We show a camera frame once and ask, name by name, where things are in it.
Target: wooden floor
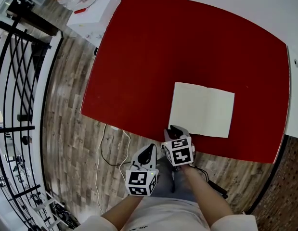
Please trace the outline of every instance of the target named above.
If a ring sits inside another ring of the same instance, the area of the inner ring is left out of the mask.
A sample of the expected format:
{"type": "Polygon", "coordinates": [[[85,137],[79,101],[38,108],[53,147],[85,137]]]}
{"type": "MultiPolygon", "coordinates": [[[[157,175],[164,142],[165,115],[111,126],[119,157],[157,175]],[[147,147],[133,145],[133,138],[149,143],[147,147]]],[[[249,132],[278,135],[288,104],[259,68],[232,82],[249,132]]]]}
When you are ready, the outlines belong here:
{"type": "MultiPolygon", "coordinates": [[[[43,8],[35,8],[35,12],[65,33],[48,89],[43,124],[43,161],[47,187],[83,222],[90,215],[100,214],[96,175],[99,203],[103,211],[125,196],[125,185],[118,167],[107,165],[101,155],[98,158],[97,148],[104,124],[80,114],[94,60],[94,47],[65,26],[71,12],[57,2],[47,0],[43,8]]],[[[129,135],[128,160],[149,143],[155,143],[158,156],[162,155],[160,143],[135,134],[129,135]]],[[[126,156],[128,142],[122,130],[106,126],[101,149],[107,160],[118,164],[126,156]]],[[[196,164],[208,172],[213,182],[229,191],[227,201],[235,213],[241,213],[251,206],[272,169],[271,164],[202,153],[197,154],[196,164]]]]}

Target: red table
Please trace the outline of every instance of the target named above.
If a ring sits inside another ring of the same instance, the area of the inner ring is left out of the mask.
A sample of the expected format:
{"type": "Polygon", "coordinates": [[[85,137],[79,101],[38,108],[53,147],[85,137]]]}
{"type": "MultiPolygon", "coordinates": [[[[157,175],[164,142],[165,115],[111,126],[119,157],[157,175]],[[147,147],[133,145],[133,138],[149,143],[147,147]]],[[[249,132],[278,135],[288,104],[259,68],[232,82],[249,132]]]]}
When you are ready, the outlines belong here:
{"type": "Polygon", "coordinates": [[[81,112],[163,141],[175,82],[235,93],[229,137],[193,135],[197,151],[274,162],[289,102],[287,49],[278,38],[193,1],[122,0],[98,50],[81,112]]]}

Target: black metal railing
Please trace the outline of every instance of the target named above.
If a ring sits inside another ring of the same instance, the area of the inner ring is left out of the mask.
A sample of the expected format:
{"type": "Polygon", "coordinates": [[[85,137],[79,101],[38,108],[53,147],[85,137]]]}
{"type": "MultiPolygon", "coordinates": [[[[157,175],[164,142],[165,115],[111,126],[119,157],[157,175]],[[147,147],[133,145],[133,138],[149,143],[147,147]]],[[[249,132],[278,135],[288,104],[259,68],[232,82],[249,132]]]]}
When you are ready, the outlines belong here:
{"type": "MultiPolygon", "coordinates": [[[[18,30],[20,19],[17,16],[12,26],[0,23],[9,32],[0,55],[0,188],[22,222],[39,230],[25,202],[33,209],[42,203],[32,164],[31,132],[40,64],[50,45],[18,30]]],[[[45,209],[37,213],[50,226],[45,209]]]]}

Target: blank notebook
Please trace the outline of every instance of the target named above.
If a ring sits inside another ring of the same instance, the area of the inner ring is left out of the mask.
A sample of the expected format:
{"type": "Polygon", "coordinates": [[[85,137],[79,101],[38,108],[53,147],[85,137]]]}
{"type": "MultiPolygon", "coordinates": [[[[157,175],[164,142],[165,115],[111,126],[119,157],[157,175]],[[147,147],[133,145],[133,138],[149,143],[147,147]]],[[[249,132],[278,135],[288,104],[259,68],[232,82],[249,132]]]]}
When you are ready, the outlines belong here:
{"type": "Polygon", "coordinates": [[[183,127],[192,134],[227,138],[233,103],[232,92],[176,82],[169,126],[183,127]]]}

